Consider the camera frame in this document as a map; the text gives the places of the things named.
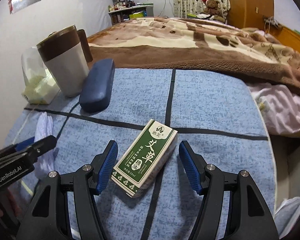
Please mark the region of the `green white medicine box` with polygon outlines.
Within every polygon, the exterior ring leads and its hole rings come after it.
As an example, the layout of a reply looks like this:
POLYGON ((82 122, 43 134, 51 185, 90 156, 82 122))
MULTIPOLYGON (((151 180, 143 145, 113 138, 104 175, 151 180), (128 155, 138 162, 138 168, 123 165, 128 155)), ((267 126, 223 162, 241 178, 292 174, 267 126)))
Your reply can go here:
POLYGON ((177 140, 177 130, 149 120, 115 164, 112 181, 129 197, 142 196, 170 158, 177 140))

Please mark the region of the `brown cream fleece blanket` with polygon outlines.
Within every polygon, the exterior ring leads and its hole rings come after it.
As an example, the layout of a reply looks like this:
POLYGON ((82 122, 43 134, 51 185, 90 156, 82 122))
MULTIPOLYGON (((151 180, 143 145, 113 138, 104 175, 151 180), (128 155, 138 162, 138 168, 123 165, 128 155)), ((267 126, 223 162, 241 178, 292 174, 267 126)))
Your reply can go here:
POLYGON ((94 61, 111 58, 119 68, 209 70, 300 96, 300 53, 256 29, 143 17, 95 33, 88 44, 94 61))

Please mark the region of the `pink bed sheet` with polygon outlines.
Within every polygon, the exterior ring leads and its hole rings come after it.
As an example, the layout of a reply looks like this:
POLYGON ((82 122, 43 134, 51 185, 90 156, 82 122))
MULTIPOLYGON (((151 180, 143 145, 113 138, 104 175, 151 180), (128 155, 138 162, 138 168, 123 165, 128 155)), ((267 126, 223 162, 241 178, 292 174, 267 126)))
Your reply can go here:
POLYGON ((257 28, 244 31, 257 42, 253 49, 271 61, 248 72, 249 89, 268 132, 300 137, 300 53, 257 28))

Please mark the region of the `brown teddy bear santa hat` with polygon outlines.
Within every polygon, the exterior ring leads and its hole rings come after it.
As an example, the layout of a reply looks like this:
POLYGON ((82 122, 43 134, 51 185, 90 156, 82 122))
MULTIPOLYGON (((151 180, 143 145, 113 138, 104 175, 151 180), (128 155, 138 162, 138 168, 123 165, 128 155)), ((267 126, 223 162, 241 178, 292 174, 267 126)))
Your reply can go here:
POLYGON ((202 0, 205 5, 203 14, 206 14, 208 20, 215 20, 218 22, 226 23, 223 12, 221 10, 221 4, 217 0, 202 0))

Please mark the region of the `white brown travel mug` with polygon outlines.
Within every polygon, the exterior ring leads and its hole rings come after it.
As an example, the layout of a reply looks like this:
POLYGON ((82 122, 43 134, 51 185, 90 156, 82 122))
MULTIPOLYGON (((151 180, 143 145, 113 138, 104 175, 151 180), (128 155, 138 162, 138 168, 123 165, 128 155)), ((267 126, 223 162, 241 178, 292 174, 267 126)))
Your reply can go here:
POLYGON ((36 47, 63 94, 69 98, 80 94, 93 60, 85 31, 71 25, 51 33, 36 47))

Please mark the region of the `blue patterned bed mat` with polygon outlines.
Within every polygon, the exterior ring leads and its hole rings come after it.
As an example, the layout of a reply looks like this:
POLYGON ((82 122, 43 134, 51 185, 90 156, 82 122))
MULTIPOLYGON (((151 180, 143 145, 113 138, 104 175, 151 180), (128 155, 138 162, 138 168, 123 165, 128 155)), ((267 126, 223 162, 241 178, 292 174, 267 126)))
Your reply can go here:
MULTIPOLYGON (((178 154, 187 140, 194 152, 222 171, 247 170, 271 213, 275 210, 276 168, 261 113, 247 85, 234 77, 204 70, 116 69, 109 106, 88 114, 78 97, 58 94, 48 106, 27 106, 5 145, 34 137, 40 112, 52 114, 58 138, 55 170, 74 172, 115 140, 117 161, 150 119, 178 130, 178 143, 164 168, 153 223, 147 239, 188 239, 202 197, 189 184, 178 154)), ((113 181, 96 197, 108 239, 141 239, 154 182, 130 198, 113 181)))

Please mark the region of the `orange wooden headboard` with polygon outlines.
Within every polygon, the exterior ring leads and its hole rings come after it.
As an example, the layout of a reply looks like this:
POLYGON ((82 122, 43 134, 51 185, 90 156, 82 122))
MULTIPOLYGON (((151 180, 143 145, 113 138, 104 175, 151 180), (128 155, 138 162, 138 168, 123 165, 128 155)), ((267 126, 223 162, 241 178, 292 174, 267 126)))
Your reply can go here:
POLYGON ((300 35, 283 23, 274 26, 265 20, 274 16, 274 0, 230 0, 228 24, 240 29, 256 27, 270 33, 282 44, 300 53, 300 35))

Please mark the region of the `tissue pack in plastic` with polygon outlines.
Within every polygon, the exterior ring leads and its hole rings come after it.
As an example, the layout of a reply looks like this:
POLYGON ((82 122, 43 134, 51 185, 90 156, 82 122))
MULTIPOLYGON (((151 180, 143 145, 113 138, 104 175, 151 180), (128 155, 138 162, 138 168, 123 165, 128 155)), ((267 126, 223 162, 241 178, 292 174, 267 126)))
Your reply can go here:
POLYGON ((36 47, 23 52, 21 67, 25 83, 22 96, 30 104, 50 104, 60 88, 43 63, 36 47))

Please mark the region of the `dark blue glasses case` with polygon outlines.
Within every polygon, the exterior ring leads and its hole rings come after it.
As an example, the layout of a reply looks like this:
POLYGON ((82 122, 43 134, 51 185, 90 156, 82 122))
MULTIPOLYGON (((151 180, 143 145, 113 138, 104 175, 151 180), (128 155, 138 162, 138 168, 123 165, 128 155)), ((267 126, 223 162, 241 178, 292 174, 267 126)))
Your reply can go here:
POLYGON ((79 96, 78 102, 83 111, 101 112, 109 106, 114 74, 113 59, 102 59, 93 64, 79 96))

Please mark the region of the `cluttered desk shelf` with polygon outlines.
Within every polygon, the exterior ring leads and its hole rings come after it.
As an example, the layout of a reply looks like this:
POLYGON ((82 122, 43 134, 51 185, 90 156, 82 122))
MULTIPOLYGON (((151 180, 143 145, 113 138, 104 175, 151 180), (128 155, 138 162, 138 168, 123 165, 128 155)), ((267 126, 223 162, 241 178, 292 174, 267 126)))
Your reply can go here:
POLYGON ((112 0, 108 6, 111 25, 116 25, 134 18, 153 17, 153 3, 135 3, 133 0, 112 0))

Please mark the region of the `white trash bin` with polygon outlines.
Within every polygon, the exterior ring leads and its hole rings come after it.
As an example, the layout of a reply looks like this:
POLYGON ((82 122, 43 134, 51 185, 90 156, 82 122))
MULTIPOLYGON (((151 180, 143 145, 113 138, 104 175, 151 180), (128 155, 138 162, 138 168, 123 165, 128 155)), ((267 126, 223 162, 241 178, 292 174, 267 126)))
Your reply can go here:
POLYGON ((290 199, 285 198, 281 205, 277 208, 275 211, 274 221, 279 235, 281 235, 284 231, 299 205, 300 197, 293 197, 290 199))

